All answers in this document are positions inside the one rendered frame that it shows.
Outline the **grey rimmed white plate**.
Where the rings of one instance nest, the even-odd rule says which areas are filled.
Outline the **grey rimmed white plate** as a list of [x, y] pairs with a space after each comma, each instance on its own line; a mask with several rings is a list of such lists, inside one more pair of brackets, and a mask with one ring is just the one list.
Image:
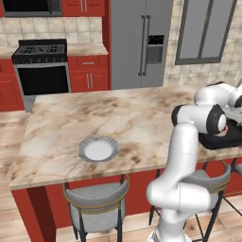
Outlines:
[[118, 152], [118, 143], [109, 136], [90, 136], [78, 145], [78, 156], [89, 163], [110, 161]]

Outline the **black tray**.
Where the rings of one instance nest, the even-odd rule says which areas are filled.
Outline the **black tray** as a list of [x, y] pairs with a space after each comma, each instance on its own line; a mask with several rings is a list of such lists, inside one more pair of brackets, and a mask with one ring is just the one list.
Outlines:
[[199, 142], [210, 150], [242, 147], [242, 126], [238, 126], [236, 121], [229, 119], [227, 121], [227, 127], [227, 133], [221, 137], [213, 134], [200, 133]]

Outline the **black and steel stove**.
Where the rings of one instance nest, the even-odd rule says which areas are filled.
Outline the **black and steel stove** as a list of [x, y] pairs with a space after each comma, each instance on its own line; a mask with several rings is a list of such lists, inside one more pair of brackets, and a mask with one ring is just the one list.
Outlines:
[[71, 92], [65, 39], [19, 40], [11, 60], [27, 112], [37, 95]]

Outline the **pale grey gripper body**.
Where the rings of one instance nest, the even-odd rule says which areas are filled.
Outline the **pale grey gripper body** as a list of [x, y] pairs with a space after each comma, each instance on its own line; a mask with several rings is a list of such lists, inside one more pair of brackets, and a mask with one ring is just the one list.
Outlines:
[[242, 122], [242, 107], [240, 108], [230, 108], [229, 106], [225, 106], [223, 108], [226, 116], [236, 122]]

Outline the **red kitchen island base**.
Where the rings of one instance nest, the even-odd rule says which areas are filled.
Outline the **red kitchen island base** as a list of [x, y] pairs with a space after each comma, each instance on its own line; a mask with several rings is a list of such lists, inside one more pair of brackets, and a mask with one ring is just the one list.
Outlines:
[[[216, 177], [223, 172], [220, 161], [210, 161], [207, 166], [209, 176]], [[126, 195], [126, 216], [149, 212], [146, 188], [155, 179], [156, 171], [130, 173], [130, 189]], [[120, 176], [112, 176], [84, 181], [69, 182], [71, 189], [82, 186], [119, 182]], [[67, 201], [62, 193], [62, 184], [52, 184], [27, 189], [12, 190], [18, 210], [25, 223], [31, 242], [55, 242], [58, 228], [71, 226]], [[242, 195], [242, 175], [232, 173], [225, 190], [225, 196]]]

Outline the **black microwave oven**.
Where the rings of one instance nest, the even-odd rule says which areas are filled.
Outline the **black microwave oven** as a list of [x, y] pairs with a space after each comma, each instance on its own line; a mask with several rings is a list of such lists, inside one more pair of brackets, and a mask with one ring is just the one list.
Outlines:
[[7, 17], [60, 17], [61, 0], [0, 0]]

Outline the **grey stool with black legs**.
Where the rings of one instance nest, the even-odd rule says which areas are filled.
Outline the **grey stool with black legs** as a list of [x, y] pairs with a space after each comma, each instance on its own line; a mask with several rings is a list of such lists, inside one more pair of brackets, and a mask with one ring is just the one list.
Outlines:
[[237, 164], [236, 161], [237, 159], [234, 158], [231, 164], [231, 170], [232, 172], [242, 175], [242, 164]]
[[121, 176], [120, 182], [70, 189], [66, 182], [62, 192], [68, 202], [76, 239], [86, 242], [88, 233], [117, 230], [117, 242], [122, 242], [122, 224], [126, 214], [125, 195], [130, 178]]
[[186, 177], [183, 181], [188, 183], [194, 183], [203, 186], [208, 189], [211, 194], [211, 207], [209, 210], [212, 212], [210, 222], [208, 224], [206, 233], [202, 231], [201, 225], [199, 223], [199, 217], [196, 216], [197, 223], [199, 225], [199, 231], [201, 238], [195, 239], [192, 242], [208, 242], [209, 236], [213, 229], [214, 223], [216, 221], [217, 213], [220, 208], [221, 201], [224, 199], [228, 204], [236, 210], [238, 214], [242, 214], [223, 196], [224, 190], [231, 178], [231, 164], [225, 164], [223, 160], [221, 162], [224, 164], [224, 172], [221, 176], [211, 178], [206, 173], [207, 163], [203, 165], [203, 168], [196, 170], [191, 176]]

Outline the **grey steel fridge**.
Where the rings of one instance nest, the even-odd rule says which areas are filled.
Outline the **grey steel fridge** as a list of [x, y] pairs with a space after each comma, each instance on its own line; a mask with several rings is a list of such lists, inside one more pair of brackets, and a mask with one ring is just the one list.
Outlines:
[[111, 0], [112, 89], [159, 87], [173, 0]]

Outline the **red base cupboards with drawer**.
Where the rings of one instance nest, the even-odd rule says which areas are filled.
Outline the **red base cupboards with drawer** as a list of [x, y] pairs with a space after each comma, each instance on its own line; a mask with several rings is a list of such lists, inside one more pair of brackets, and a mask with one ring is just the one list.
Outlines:
[[69, 56], [73, 93], [107, 91], [109, 89], [108, 56]]

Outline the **red wall cupboards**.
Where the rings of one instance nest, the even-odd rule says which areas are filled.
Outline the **red wall cupboards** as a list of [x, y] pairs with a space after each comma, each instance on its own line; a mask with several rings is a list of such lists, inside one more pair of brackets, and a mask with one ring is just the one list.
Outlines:
[[104, 0], [61, 0], [64, 17], [102, 17]]

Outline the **grey framed window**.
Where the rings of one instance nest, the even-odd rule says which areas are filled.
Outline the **grey framed window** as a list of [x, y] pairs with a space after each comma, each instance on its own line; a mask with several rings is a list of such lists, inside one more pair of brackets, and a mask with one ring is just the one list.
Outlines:
[[176, 65], [221, 62], [237, 0], [184, 0]]

